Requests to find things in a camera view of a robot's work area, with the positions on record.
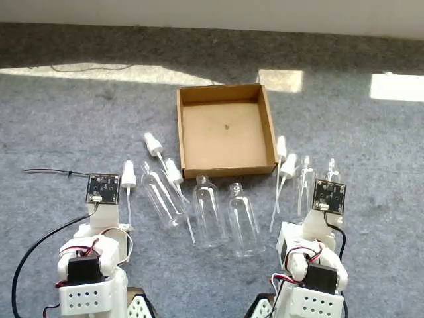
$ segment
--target white wall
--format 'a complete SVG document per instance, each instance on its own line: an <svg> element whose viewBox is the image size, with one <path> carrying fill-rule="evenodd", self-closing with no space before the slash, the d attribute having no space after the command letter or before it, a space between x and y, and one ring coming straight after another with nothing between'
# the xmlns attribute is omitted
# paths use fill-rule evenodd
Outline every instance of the white wall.
<svg viewBox="0 0 424 318"><path fill-rule="evenodd" d="M423 0L0 0L0 21L228 28L424 40Z"/></svg>

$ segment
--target cardboard box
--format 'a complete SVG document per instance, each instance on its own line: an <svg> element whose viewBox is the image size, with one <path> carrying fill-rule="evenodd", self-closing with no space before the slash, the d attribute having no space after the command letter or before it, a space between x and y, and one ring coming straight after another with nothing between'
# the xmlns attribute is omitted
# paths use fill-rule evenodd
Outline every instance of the cardboard box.
<svg viewBox="0 0 424 318"><path fill-rule="evenodd" d="M185 178L269 174L278 161L265 87L183 87L177 92Z"/></svg>

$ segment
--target circuit board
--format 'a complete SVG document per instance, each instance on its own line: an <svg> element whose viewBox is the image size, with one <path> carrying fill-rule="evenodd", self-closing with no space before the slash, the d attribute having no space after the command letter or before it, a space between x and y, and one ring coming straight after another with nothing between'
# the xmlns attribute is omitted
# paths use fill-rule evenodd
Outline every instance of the circuit board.
<svg viewBox="0 0 424 318"><path fill-rule="evenodd" d="M316 179L312 208L342 215L345 209L345 193L344 184Z"/></svg>
<svg viewBox="0 0 424 318"><path fill-rule="evenodd" d="M86 203L118 204L121 176L118 174L90 174Z"/></svg>

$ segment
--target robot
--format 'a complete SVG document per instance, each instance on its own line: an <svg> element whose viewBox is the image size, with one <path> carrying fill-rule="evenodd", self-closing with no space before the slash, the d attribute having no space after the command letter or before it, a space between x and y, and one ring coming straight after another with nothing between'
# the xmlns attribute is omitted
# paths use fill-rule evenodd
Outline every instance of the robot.
<svg viewBox="0 0 424 318"><path fill-rule="evenodd" d="M133 241L131 224L119 222L120 186L120 175L89 175L89 223L59 250L56 287L63 317L155 317L144 293L127 306L128 279L119 265L129 261Z"/></svg>
<svg viewBox="0 0 424 318"><path fill-rule="evenodd" d="M273 274L275 296L260 294L245 317L341 317L348 274L334 252L333 230L343 234L343 253L345 190L344 184L315 180L312 208L302 224L283 222L281 226L276 249L288 274ZM279 281L278 288L274 280Z"/></svg>

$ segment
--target clear plastic bottle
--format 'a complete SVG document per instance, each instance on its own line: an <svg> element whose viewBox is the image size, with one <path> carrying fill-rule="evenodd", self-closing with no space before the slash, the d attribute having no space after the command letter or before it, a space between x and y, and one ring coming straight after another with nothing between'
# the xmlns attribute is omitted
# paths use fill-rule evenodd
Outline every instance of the clear plastic bottle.
<svg viewBox="0 0 424 318"><path fill-rule="evenodd" d="M341 182L340 172L335 170L336 162L334 158L330 159L329 169L325 172L325 179L332 182Z"/></svg>
<svg viewBox="0 0 424 318"><path fill-rule="evenodd" d="M304 156L300 173L295 182L295 215L290 220L292 223L302 223L306 215L309 213L309 210L311 209L314 182L315 171L311 167L311 159L309 156Z"/></svg>
<svg viewBox="0 0 424 318"><path fill-rule="evenodd" d="M233 232L235 254L253 256L265 250L250 200L244 195L240 183L230 185L230 225Z"/></svg>
<svg viewBox="0 0 424 318"><path fill-rule="evenodd" d="M165 228L184 223L186 212L176 192L169 188L168 182L163 182L156 172L150 170L147 162L144 162L143 170L141 183Z"/></svg>
<svg viewBox="0 0 424 318"><path fill-rule="evenodd" d="M205 175L196 177L193 204L202 246L214 247L228 241L225 218L219 209L218 189Z"/></svg>

